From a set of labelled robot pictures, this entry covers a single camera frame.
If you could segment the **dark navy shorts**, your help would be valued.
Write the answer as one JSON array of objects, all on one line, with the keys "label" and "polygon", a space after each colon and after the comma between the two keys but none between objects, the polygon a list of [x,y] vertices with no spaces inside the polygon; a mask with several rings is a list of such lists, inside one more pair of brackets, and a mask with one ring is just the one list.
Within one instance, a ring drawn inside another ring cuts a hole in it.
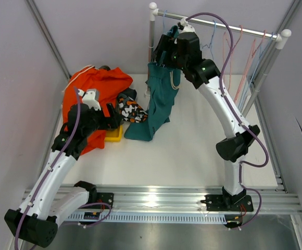
[{"label": "dark navy shorts", "polygon": [[127,88],[119,94],[120,97],[129,97],[132,100],[136,100],[137,91],[135,89]]}]

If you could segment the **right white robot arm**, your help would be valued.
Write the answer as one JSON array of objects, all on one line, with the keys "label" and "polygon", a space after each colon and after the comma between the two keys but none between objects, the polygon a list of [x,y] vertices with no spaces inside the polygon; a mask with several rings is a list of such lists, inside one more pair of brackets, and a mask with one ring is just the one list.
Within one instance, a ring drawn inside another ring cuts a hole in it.
[{"label": "right white robot arm", "polygon": [[220,195],[206,195],[202,203],[208,211],[240,211],[245,206],[253,211],[251,198],[240,182],[240,163],[260,133],[257,125],[251,126],[235,107],[221,72],[211,59],[204,59],[195,32],[183,32],[178,37],[163,34],[154,52],[157,63],[183,72],[208,101],[224,130],[225,139],[216,144],[224,160],[225,183]]}]

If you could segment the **olive green shorts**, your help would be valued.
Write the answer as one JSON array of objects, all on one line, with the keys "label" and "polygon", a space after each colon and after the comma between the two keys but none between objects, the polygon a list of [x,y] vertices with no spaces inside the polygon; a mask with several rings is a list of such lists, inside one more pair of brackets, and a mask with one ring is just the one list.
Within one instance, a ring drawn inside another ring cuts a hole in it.
[{"label": "olive green shorts", "polygon": [[103,66],[99,67],[99,69],[104,69],[106,71],[111,70],[111,68],[108,65],[103,65]]}]

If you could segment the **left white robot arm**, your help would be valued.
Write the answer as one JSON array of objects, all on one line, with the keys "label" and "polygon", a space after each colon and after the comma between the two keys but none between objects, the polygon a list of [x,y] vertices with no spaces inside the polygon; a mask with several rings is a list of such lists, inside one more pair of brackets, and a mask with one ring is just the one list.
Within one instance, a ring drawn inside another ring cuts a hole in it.
[{"label": "left white robot arm", "polygon": [[70,169],[76,164],[87,146],[89,136],[95,131],[116,129],[121,116],[112,103],[103,110],[77,103],[68,111],[68,119],[62,124],[54,139],[48,162],[27,198],[18,209],[9,209],[4,220],[18,241],[32,243],[34,247],[48,247],[58,228],[79,208],[98,207],[112,210],[112,202],[100,200],[94,184],[79,181],[61,200],[54,201],[56,193]]}]

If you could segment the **blue hanger of orange shorts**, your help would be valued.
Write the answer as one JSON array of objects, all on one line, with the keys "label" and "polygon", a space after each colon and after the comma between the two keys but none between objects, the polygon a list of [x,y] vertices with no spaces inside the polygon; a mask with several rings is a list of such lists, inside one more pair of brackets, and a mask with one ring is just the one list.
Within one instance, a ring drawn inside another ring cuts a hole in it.
[{"label": "blue hanger of orange shorts", "polygon": [[213,32],[212,32],[212,35],[211,35],[211,39],[210,39],[208,44],[202,45],[202,49],[205,49],[205,48],[209,49],[212,60],[214,60],[214,55],[213,55],[212,48],[213,48],[213,40],[214,40],[215,32],[216,32],[216,22],[215,21],[213,21],[213,22],[214,22],[214,24],[213,24]]}]

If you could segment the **orange camouflage pattern shorts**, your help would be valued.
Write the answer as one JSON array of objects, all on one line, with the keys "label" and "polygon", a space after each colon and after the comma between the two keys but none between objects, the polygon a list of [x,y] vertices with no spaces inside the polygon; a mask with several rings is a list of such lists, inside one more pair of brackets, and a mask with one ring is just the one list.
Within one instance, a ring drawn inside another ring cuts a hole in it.
[{"label": "orange camouflage pattern shorts", "polygon": [[147,120],[148,113],[133,98],[120,93],[117,97],[122,119],[131,123],[141,123]]}]

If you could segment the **teal shorts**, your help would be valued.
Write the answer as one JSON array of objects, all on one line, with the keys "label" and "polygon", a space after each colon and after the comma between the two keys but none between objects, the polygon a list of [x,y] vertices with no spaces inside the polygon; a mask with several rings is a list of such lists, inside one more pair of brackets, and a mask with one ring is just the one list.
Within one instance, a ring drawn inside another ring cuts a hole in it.
[{"label": "teal shorts", "polygon": [[178,27],[173,26],[161,36],[154,51],[154,61],[148,64],[150,98],[147,118],[143,122],[132,122],[124,134],[126,139],[149,142],[158,129],[170,121],[174,99],[180,88],[181,72],[165,65],[165,57],[169,55],[166,43],[178,35]]}]

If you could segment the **blue hanger of teal shorts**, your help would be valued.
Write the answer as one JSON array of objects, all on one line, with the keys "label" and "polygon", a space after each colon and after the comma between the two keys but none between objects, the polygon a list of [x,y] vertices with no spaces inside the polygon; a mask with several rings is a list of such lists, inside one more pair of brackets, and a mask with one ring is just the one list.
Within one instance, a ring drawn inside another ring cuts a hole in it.
[{"label": "blue hanger of teal shorts", "polygon": [[171,23],[167,20],[166,17],[167,10],[163,12],[163,18],[162,18],[162,33],[163,34],[168,34],[169,31],[171,30]]}]

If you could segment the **blue wire hanger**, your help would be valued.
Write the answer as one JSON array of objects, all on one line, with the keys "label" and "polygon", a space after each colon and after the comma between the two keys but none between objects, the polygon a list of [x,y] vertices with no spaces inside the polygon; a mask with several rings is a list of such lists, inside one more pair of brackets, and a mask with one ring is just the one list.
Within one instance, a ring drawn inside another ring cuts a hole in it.
[{"label": "blue wire hanger", "polygon": [[244,87],[242,89],[242,93],[240,94],[240,98],[239,98],[239,104],[237,104],[237,107],[240,111],[243,111],[244,109],[244,105],[246,103],[246,100],[249,96],[248,94],[248,90],[251,87],[252,83],[253,83],[253,77],[257,74],[257,69],[261,64],[262,58],[265,55],[267,49],[269,48],[269,46],[272,43],[272,38],[268,38],[268,40],[266,41],[266,37],[263,40],[263,43],[261,45],[261,47],[257,50],[255,57],[253,59],[253,63],[248,71],[247,74],[247,79],[246,82],[244,83]]}]

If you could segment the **pink hanger of olive shorts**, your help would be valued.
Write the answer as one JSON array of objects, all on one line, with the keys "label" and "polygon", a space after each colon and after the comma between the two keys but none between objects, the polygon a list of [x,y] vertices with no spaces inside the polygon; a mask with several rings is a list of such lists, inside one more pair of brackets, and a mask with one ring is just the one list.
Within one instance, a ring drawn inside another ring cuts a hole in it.
[{"label": "pink hanger of olive shorts", "polygon": [[[237,41],[235,42],[235,44],[233,45],[233,50],[232,50],[232,53],[231,53],[231,56],[230,56],[230,71],[229,71],[228,91],[230,91],[231,83],[232,83],[232,56],[233,56],[235,48],[237,47],[237,45],[238,45],[238,43],[241,40],[242,35],[243,35],[243,27],[240,26],[240,29],[241,29],[240,35],[239,35]],[[230,42],[229,42],[229,39],[228,39],[228,36],[227,36],[226,32],[224,32],[223,38],[222,38],[222,59],[223,59],[223,64],[225,63],[225,43],[227,43],[228,47],[230,48]]]}]

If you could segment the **pink hanger of camouflage shorts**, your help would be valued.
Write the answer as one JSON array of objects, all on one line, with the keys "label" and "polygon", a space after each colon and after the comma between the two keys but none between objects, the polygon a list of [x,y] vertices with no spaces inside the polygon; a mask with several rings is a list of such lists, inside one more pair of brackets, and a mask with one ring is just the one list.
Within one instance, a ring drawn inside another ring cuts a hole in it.
[{"label": "pink hanger of camouflage shorts", "polygon": [[246,62],[246,65],[245,65],[245,68],[244,68],[244,71],[243,71],[243,74],[242,74],[242,78],[240,80],[240,83],[238,85],[238,88],[237,88],[237,91],[236,91],[236,94],[235,94],[235,98],[234,98],[235,104],[239,104],[240,94],[242,93],[244,83],[246,82],[248,71],[249,71],[249,69],[250,69],[250,67],[253,63],[253,59],[255,57],[255,54],[256,54],[257,50],[261,47],[265,37],[266,37],[266,30],[263,31],[262,39],[261,39],[260,43],[257,46],[256,46],[256,39],[254,39],[252,44],[251,44],[251,48],[250,48],[250,51],[249,51],[249,54],[248,54],[248,59],[247,59],[247,62]]}]

